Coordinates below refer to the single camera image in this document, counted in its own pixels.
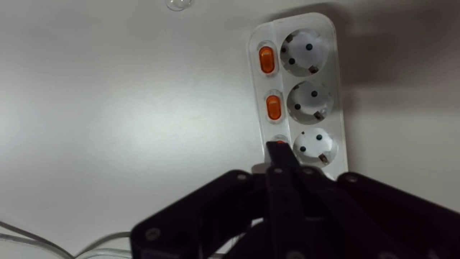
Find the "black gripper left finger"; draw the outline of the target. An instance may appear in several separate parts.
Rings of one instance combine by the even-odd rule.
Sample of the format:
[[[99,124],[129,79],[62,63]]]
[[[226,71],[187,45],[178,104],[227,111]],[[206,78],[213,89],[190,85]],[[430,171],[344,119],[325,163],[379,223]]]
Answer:
[[[282,259],[305,224],[289,144],[269,141],[262,174],[229,171],[131,230],[132,259],[208,259],[229,240],[223,259]]]

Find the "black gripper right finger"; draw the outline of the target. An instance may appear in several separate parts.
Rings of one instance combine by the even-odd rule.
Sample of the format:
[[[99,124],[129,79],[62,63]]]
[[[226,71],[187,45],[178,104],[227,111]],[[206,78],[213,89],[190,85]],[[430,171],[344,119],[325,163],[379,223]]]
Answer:
[[[460,214],[359,173],[299,178],[362,259],[460,259]]]

